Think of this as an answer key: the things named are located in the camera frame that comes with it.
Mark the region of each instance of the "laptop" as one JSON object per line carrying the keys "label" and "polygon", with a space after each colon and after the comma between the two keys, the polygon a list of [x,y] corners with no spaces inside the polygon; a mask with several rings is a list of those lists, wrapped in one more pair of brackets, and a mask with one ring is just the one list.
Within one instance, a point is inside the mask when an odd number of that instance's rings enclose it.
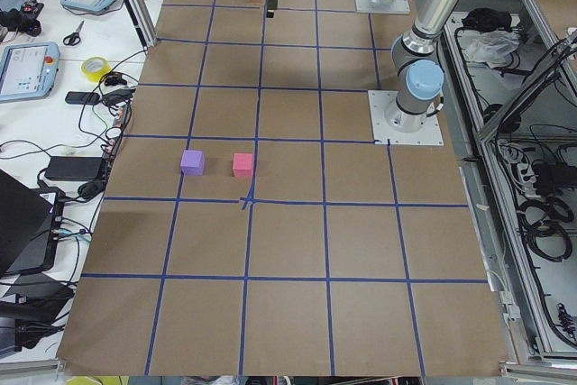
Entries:
{"label": "laptop", "polygon": [[45,191],[43,197],[41,190],[27,188],[0,170],[0,276],[51,267],[58,242],[51,231],[62,215],[58,191]]}

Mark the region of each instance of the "purple cube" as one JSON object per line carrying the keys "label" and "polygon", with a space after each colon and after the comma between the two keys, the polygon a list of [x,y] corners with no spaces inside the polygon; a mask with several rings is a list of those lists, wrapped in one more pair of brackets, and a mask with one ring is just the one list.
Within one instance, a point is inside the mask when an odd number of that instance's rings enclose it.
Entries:
{"label": "purple cube", "polygon": [[205,154],[202,151],[184,151],[180,160],[180,169],[185,175],[202,175],[205,169]]}

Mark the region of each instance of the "metal mounting plate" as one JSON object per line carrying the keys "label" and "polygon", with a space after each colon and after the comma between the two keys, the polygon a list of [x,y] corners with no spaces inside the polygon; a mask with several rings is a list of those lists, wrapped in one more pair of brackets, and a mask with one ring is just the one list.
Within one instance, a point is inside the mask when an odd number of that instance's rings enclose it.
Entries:
{"label": "metal mounting plate", "polygon": [[389,125],[385,108],[397,97],[397,91],[370,90],[372,135],[377,144],[410,144],[415,146],[443,146],[443,135],[436,116],[427,117],[423,127],[415,133],[402,133]]}
{"label": "metal mounting plate", "polygon": [[357,13],[410,14],[408,0],[391,0],[385,4],[374,4],[371,0],[354,0]]}

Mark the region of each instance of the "scissors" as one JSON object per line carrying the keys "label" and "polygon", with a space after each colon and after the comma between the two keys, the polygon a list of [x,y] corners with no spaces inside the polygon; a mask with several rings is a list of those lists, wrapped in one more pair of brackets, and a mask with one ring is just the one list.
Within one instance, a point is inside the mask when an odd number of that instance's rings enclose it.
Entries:
{"label": "scissors", "polygon": [[69,36],[66,36],[62,42],[64,45],[69,45],[74,47],[75,45],[79,45],[82,39],[80,38],[80,31],[82,30],[82,26],[84,25],[84,20],[80,22],[76,30],[71,33]]}

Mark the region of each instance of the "blue tape line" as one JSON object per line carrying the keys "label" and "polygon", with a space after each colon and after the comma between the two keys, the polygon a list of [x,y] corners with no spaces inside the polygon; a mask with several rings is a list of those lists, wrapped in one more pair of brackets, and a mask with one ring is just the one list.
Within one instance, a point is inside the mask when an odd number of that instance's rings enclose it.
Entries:
{"label": "blue tape line", "polygon": [[331,139],[289,139],[275,137],[226,137],[226,136],[204,136],[204,135],[162,135],[162,134],[125,134],[124,137],[135,139],[171,139],[171,140],[222,140],[236,142],[289,142],[289,143],[337,143],[337,144],[374,144],[368,140],[331,140]]}
{"label": "blue tape line", "polygon": [[[186,44],[208,44],[208,45],[231,45],[231,46],[241,46],[241,47],[278,47],[278,48],[289,48],[289,49],[315,49],[316,45],[305,45],[305,44],[278,44],[278,43],[259,43],[259,42],[231,42],[231,41],[199,41],[199,40],[186,40],[180,38],[159,38],[159,41],[168,42],[183,42]],[[355,51],[375,51],[372,47],[352,47],[347,45],[321,45],[318,46],[319,49],[323,50],[355,50]]]}
{"label": "blue tape line", "polygon": [[247,292],[248,292],[248,277],[249,277],[249,270],[250,270],[250,261],[251,261],[251,239],[252,239],[252,215],[253,215],[253,202],[252,199],[254,197],[254,190],[256,188],[256,173],[258,169],[258,156],[259,156],[259,129],[260,129],[260,121],[261,121],[261,98],[262,98],[262,72],[264,67],[264,39],[266,35],[266,8],[262,10],[262,29],[261,29],[261,58],[259,63],[259,86],[257,90],[257,102],[256,102],[256,115],[255,115],[255,123],[254,123],[254,154],[252,158],[252,178],[251,178],[251,187],[246,195],[244,200],[243,209],[250,204],[251,209],[249,211],[249,232],[247,236],[247,249],[246,249],[246,258],[244,264],[244,287],[243,287],[243,317],[242,317],[242,326],[241,326],[241,349],[240,349],[240,356],[239,356],[239,367],[238,372],[239,374],[243,374],[244,372],[244,334],[245,334],[245,327],[246,327],[246,308],[247,308]]}
{"label": "blue tape line", "polygon": [[[213,19],[215,16],[215,5],[216,5],[216,0],[213,0],[213,7],[211,9],[210,12],[210,19],[208,22],[208,29],[206,30],[206,41],[208,41],[210,39],[210,32],[212,29],[212,24],[213,24]],[[205,61],[206,61],[206,51],[208,49],[208,46],[205,45],[204,48],[204,52],[203,52],[203,57],[202,57],[202,61],[200,64],[200,69],[198,71],[198,83],[201,82],[202,80],[202,74],[205,68]],[[196,94],[196,98],[195,98],[195,104],[192,110],[192,115],[190,118],[190,124],[188,126],[188,135],[192,134],[192,127],[194,125],[195,122],[195,115],[197,112],[197,104],[198,104],[198,93],[200,91],[200,87],[197,87],[197,94]],[[190,139],[187,139],[187,147],[186,149],[188,149],[188,146],[190,145]],[[149,351],[148,351],[148,355],[146,358],[146,366],[144,368],[144,374],[146,376],[148,376],[150,374],[150,370],[151,370],[151,361],[152,361],[152,354],[154,353],[154,343],[156,340],[156,329],[157,329],[157,325],[158,325],[158,321],[159,321],[159,316],[160,316],[160,304],[162,302],[162,295],[163,295],[163,290],[164,290],[164,282],[165,282],[165,276],[167,274],[167,270],[168,270],[168,266],[169,266],[169,257],[170,257],[170,249],[172,246],[172,239],[174,237],[174,230],[175,230],[175,226],[176,226],[176,220],[177,220],[177,215],[179,213],[179,200],[180,200],[180,194],[182,192],[182,185],[184,184],[184,175],[182,173],[180,173],[180,180],[179,180],[179,189],[177,191],[177,197],[176,197],[176,202],[175,202],[175,206],[174,206],[174,212],[173,212],[173,216],[172,216],[172,223],[170,226],[170,232],[169,232],[169,241],[167,244],[167,249],[166,249],[166,253],[164,256],[164,265],[163,265],[163,269],[162,269],[162,279],[160,281],[160,289],[159,289],[159,296],[158,296],[158,300],[157,300],[157,308],[154,312],[154,321],[153,321],[153,325],[152,325],[152,332],[151,332],[151,341],[150,341],[150,345],[149,345]]]}
{"label": "blue tape line", "polygon": [[[154,86],[154,87],[199,87],[207,89],[261,89],[261,90],[290,90],[302,92],[316,92],[318,87],[274,87],[274,86],[241,86],[241,85],[191,85],[191,84],[172,84],[172,83],[139,83],[138,86]],[[362,89],[339,89],[327,88],[321,89],[323,92],[344,92],[347,94],[366,94],[366,90]]]}
{"label": "blue tape line", "polygon": [[[118,196],[107,196],[104,198],[106,201],[143,201],[143,202],[174,202],[177,199],[174,197],[118,197]],[[240,197],[237,199],[228,198],[184,198],[179,199],[180,202],[198,202],[198,203],[239,203],[239,202],[250,202],[250,203],[268,203],[271,205],[311,205],[311,206],[351,206],[351,207],[436,207],[436,208],[459,208],[466,209],[468,205],[460,205],[455,203],[363,203],[363,202],[332,202],[332,201],[306,201],[306,200],[272,200],[267,198],[257,198],[251,197]]]}
{"label": "blue tape line", "polygon": [[[171,8],[178,8],[178,7],[196,7],[196,8],[212,8],[211,5],[207,4],[163,4],[162,7],[169,6]],[[222,9],[261,9],[259,6],[248,6],[248,5],[215,5],[215,8],[222,8]]]}
{"label": "blue tape line", "polygon": [[142,201],[142,202],[189,202],[189,203],[239,203],[240,200],[228,199],[228,198],[184,198],[180,197],[176,199],[175,197],[163,198],[163,197],[105,197],[106,201]]}
{"label": "blue tape line", "polygon": [[249,273],[251,266],[251,243],[252,243],[252,211],[253,206],[249,210],[249,224],[246,231],[246,255],[244,257],[244,276],[243,276],[243,312],[241,315],[241,347],[239,350],[238,374],[243,374],[244,371],[244,336],[246,334],[246,308],[249,290]]}
{"label": "blue tape line", "polygon": [[405,245],[405,238],[403,235],[403,224],[400,217],[400,207],[398,206],[397,182],[395,180],[395,167],[393,164],[392,152],[390,151],[390,140],[387,140],[387,157],[389,159],[390,181],[393,189],[393,198],[395,200],[395,213],[397,215],[398,237],[400,240],[400,248],[403,256],[403,266],[405,267],[405,276],[407,278],[408,304],[411,310],[411,320],[413,322],[413,332],[415,333],[415,343],[417,344],[418,364],[421,371],[421,376],[425,377],[426,376],[425,360],[423,358],[423,349],[421,347],[421,339],[418,333],[417,313],[415,311],[415,300],[413,298],[413,289],[411,288],[411,280],[407,260],[407,248]]}
{"label": "blue tape line", "polygon": [[489,284],[484,279],[393,279],[371,277],[287,277],[265,275],[187,275],[187,274],[123,274],[83,272],[81,276],[91,279],[126,279],[126,280],[229,280],[229,281],[330,281],[332,283],[411,283],[411,284]]}
{"label": "blue tape line", "polygon": [[318,82],[318,113],[320,117],[321,138],[321,181],[323,187],[323,236],[325,241],[325,276],[326,276],[326,320],[328,331],[328,349],[331,376],[336,376],[334,365],[334,330],[333,330],[333,300],[331,297],[331,263],[329,252],[328,211],[326,208],[326,163],[325,163],[325,123],[323,113],[323,88],[321,78],[320,32],[318,24],[318,0],[315,0],[315,37],[316,37],[316,79]]}

